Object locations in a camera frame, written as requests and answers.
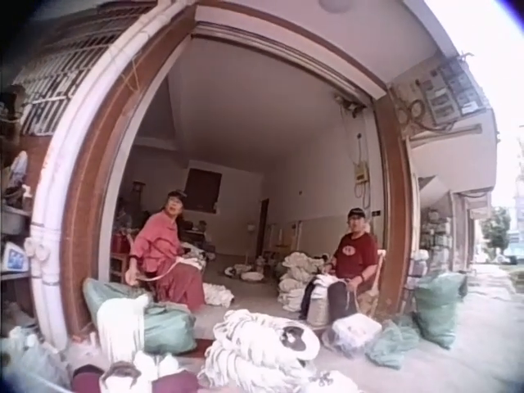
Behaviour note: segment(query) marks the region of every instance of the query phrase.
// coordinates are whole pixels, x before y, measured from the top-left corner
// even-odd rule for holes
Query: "white drain pipe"
[[[80,148],[103,100],[124,69],[151,37],[192,3],[160,1],[111,44],[80,84],[47,149],[34,198],[31,237],[37,247],[47,250],[48,258],[42,262],[42,277],[35,275],[31,284],[35,297],[43,295],[34,302],[42,334],[59,350],[68,343],[60,285],[61,227]],[[36,258],[32,262],[40,263]]]

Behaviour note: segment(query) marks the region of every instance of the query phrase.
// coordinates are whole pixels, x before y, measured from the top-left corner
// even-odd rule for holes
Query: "red container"
[[[128,238],[122,233],[113,233],[111,237],[111,252],[116,254],[128,254],[131,251]]]

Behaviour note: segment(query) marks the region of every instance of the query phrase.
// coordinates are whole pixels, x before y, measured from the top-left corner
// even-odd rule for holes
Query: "ceiling light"
[[[330,14],[343,14],[351,7],[351,0],[318,0],[320,7]]]

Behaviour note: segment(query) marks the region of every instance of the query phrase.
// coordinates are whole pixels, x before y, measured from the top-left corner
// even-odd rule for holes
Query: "pink shirt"
[[[134,240],[131,256],[145,272],[155,272],[183,254],[176,223],[164,211],[152,215]]]

